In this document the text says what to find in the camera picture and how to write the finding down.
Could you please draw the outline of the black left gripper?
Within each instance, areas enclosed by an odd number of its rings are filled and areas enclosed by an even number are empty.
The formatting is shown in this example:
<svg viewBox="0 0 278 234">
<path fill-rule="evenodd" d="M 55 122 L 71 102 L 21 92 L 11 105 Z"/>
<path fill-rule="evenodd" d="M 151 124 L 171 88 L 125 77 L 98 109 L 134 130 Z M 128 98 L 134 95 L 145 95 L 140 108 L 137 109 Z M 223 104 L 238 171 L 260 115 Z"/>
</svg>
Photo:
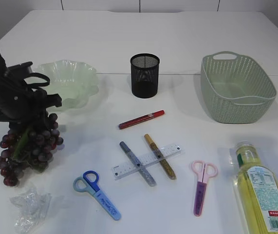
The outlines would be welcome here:
<svg viewBox="0 0 278 234">
<path fill-rule="evenodd" d="M 25 79 L 4 77 L 8 66 L 0 54 L 0 122 L 28 119 L 50 107 L 61 107 L 59 94 L 48 95 L 42 87 L 48 77 L 30 73 Z"/>
</svg>

